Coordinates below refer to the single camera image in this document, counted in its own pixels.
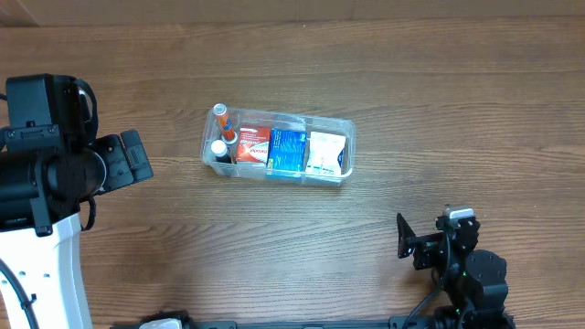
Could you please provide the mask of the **white medicine box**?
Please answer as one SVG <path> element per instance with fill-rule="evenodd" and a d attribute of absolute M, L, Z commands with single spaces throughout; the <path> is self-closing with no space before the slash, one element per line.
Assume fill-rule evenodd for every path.
<path fill-rule="evenodd" d="M 340 176 L 345 146 L 346 137 L 344 135 L 311 132 L 305 172 Z"/>

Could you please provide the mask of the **red medicine box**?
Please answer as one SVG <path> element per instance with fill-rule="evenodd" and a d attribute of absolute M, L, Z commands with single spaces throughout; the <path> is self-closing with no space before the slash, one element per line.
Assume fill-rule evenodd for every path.
<path fill-rule="evenodd" d="M 271 128 L 242 126 L 236 160 L 238 163 L 265 165 L 268 160 Z"/>

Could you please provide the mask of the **blue lozenge box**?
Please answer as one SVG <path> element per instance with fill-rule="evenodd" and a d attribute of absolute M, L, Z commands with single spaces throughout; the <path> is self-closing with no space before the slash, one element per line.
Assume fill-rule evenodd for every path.
<path fill-rule="evenodd" d="M 269 175 L 299 177 L 304 169 L 306 132 L 272 129 L 267 170 Z"/>

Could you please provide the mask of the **orange tablet tube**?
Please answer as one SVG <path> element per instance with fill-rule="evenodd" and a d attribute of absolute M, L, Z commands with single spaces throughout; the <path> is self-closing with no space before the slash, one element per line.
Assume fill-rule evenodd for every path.
<path fill-rule="evenodd" d="M 217 103 L 212 112 L 216 118 L 218 128 L 220 129 L 221 139 L 227 144 L 232 145 L 238 140 L 238 134 L 234 130 L 231 119 L 229 118 L 228 108 L 223 103 Z"/>

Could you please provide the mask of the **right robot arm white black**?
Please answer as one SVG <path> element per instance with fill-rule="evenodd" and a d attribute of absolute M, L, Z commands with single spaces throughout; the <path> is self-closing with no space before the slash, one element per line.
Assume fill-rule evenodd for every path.
<path fill-rule="evenodd" d="M 505 312 L 506 260 L 478 249 L 480 223 L 468 206 L 446 207 L 435 218 L 436 231 L 418 236 L 397 214 L 398 257 L 411 256 L 417 271 L 431 270 L 433 290 L 391 328 L 514 328 Z"/>

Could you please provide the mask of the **clear plastic container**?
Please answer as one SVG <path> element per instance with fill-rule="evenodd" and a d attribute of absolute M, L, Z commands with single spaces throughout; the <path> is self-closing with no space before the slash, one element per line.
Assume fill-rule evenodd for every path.
<path fill-rule="evenodd" d="M 220 129 L 212 109 L 208 112 L 205 131 L 200 148 L 202 161 L 209 165 L 217 174 L 249 178 L 256 180 L 270 180 L 281 182 L 292 182 L 299 185 L 311 186 L 334 186 L 338 187 L 351 176 L 354 169 L 355 152 L 356 152 L 356 126 L 349 120 L 315 117 L 301 114 L 290 114 L 274 111 L 258 111 L 250 109 L 239 109 L 227 106 L 229 118 L 232 121 L 234 130 L 238 134 L 238 140 L 228 145 L 229 153 L 232 159 L 231 164 L 219 163 L 210 151 L 210 145 L 216 140 L 221 139 Z M 236 160 L 239 130 L 242 126 L 266 127 L 271 129 L 306 132 L 307 142 L 304 156 L 304 169 L 299 177 L 269 175 L 266 164 L 248 164 L 238 163 Z M 346 137 L 346 146 L 344 150 L 342 174 L 334 175 L 317 175 L 305 172 L 309 156 L 309 137 L 311 132 L 331 133 L 344 135 Z"/>

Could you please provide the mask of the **dark brown syrup bottle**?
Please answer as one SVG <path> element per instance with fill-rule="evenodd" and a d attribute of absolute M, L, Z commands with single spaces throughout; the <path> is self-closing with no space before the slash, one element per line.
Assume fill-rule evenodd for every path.
<path fill-rule="evenodd" d="M 223 140 L 216 140 L 210 145 L 210 151 L 219 163 L 231 164 L 232 159 L 229 148 Z"/>

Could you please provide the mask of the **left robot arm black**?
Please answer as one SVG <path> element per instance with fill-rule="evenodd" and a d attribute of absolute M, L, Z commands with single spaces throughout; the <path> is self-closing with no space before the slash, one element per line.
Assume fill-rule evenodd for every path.
<path fill-rule="evenodd" d="M 67 75 L 5 83 L 1 130 L 1 296 L 13 328 L 90 328 L 80 234 L 96 196 L 154 172 L 136 130 L 104 137 L 90 85 Z"/>

